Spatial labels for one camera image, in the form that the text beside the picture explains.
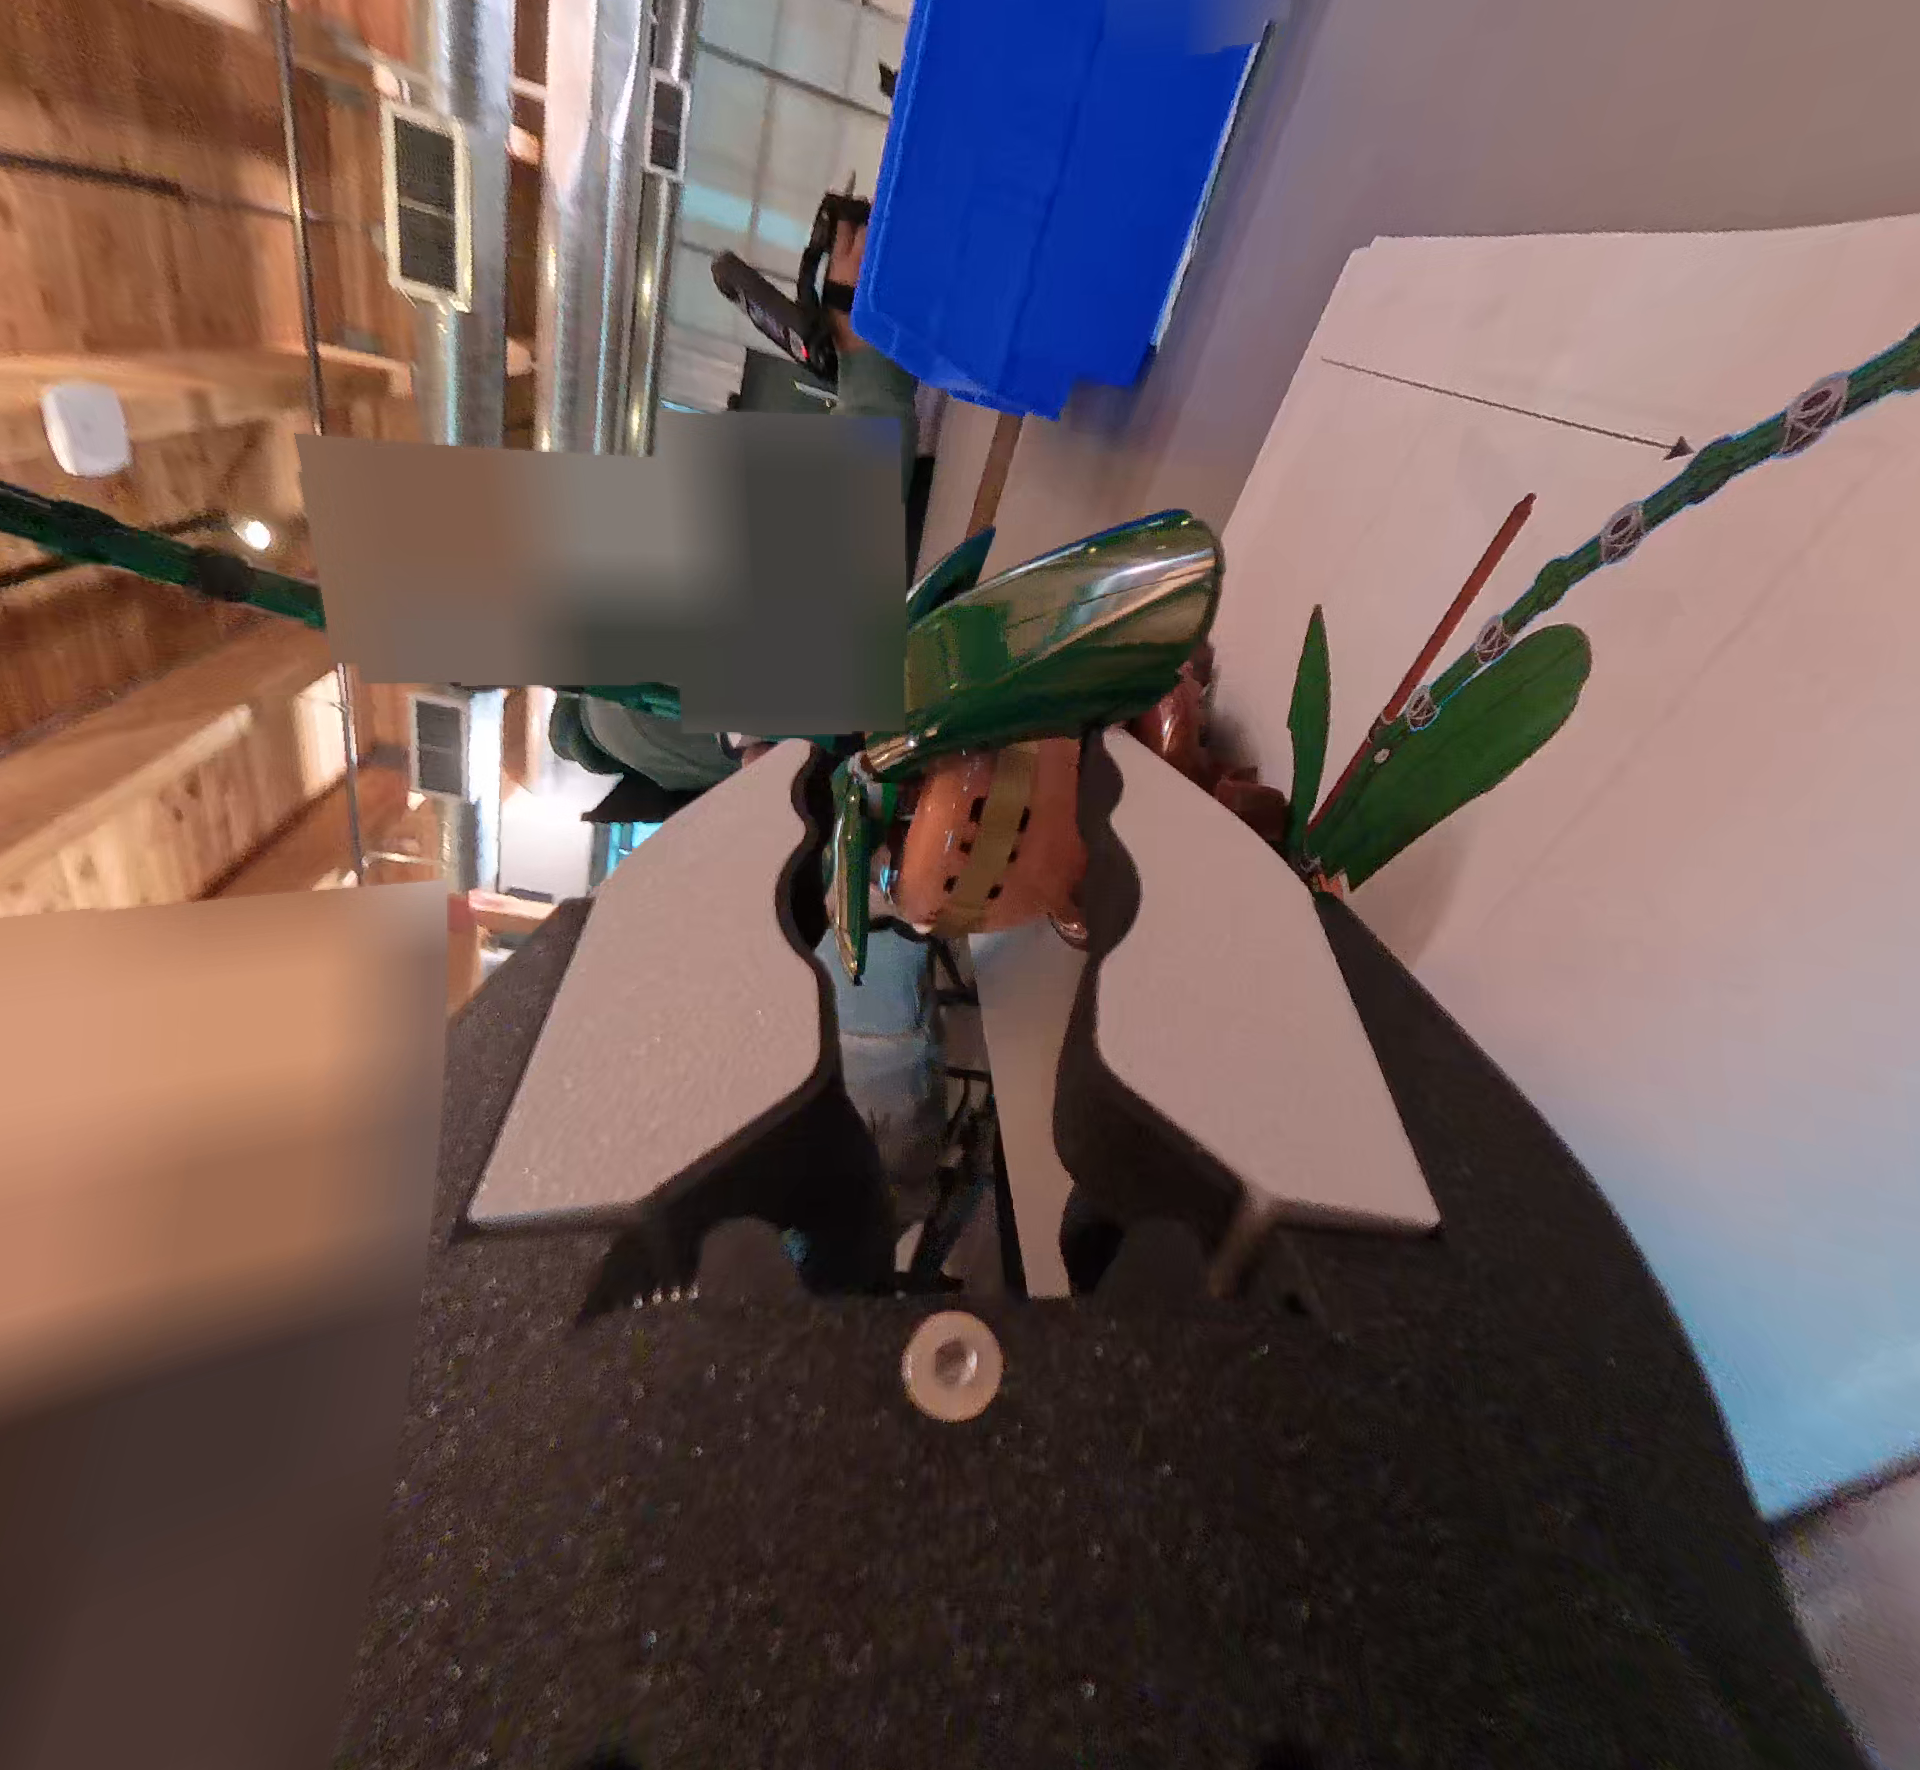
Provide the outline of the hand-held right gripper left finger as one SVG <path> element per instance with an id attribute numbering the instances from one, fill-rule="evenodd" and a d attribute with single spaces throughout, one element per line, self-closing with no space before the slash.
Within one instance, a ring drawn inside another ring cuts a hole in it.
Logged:
<path id="1" fill-rule="evenodd" d="M 781 1132 L 840 1076 L 792 889 L 818 857 L 778 741 L 644 837 L 588 918 L 465 1204 L 476 1230 L 618 1228 Z"/>

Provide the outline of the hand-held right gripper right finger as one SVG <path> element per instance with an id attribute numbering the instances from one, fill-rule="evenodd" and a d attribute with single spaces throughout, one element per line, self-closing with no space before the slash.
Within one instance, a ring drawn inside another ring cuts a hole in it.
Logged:
<path id="1" fill-rule="evenodd" d="M 1283 1230 L 1427 1238 L 1442 1210 L 1314 896 L 1122 727 L 1081 750 L 1086 960 L 1053 1146 L 1075 1197 L 1172 1224 L 1209 1293 Z"/>

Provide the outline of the brick orchid plant model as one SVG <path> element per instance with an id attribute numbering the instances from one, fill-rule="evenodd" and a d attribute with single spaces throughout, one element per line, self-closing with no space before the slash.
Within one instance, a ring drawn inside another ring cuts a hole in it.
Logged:
<path id="1" fill-rule="evenodd" d="M 928 936 L 1078 923 L 1086 847 L 1068 836 L 1079 745 L 1195 701 L 1225 582 L 1188 509 L 1084 536 L 983 577 L 968 536 L 906 593 L 906 723 L 829 743 L 823 889 L 842 966 L 866 967 L 882 893 Z"/>

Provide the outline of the blue plastic bin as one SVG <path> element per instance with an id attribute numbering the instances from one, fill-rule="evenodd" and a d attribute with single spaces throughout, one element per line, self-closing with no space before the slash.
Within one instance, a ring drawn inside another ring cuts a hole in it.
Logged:
<path id="1" fill-rule="evenodd" d="M 914 0 L 851 322 L 1056 417 L 1135 384 L 1287 0 Z"/>

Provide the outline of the white instruction booklet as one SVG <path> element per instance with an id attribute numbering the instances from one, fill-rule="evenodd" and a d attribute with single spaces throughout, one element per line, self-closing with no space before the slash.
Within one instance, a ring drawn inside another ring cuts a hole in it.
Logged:
<path id="1" fill-rule="evenodd" d="M 1335 774 L 1521 495 L 1448 654 L 1915 315 L 1915 215 L 1353 250 L 1225 522 L 1220 715 L 1286 774 L 1317 606 Z M 1770 1517 L 1915 1453 L 1915 571 L 1896 394 L 1575 585 L 1566 727 L 1353 897 L 1617 1207 Z"/>

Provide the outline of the white ceiling access point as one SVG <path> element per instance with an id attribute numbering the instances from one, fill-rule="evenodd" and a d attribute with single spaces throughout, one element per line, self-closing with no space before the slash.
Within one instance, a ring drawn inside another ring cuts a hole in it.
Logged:
<path id="1" fill-rule="evenodd" d="M 107 384 L 60 377 L 39 387 L 38 411 L 60 472 L 106 480 L 131 466 L 131 427 L 122 395 Z"/>

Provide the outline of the silver ventilation duct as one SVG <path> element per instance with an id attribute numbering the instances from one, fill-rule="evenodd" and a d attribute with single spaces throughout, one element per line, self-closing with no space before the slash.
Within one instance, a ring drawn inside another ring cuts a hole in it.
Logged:
<path id="1" fill-rule="evenodd" d="M 704 0 L 545 0 L 535 448 L 654 445 L 682 183 L 644 174 L 651 70 L 692 85 Z"/>

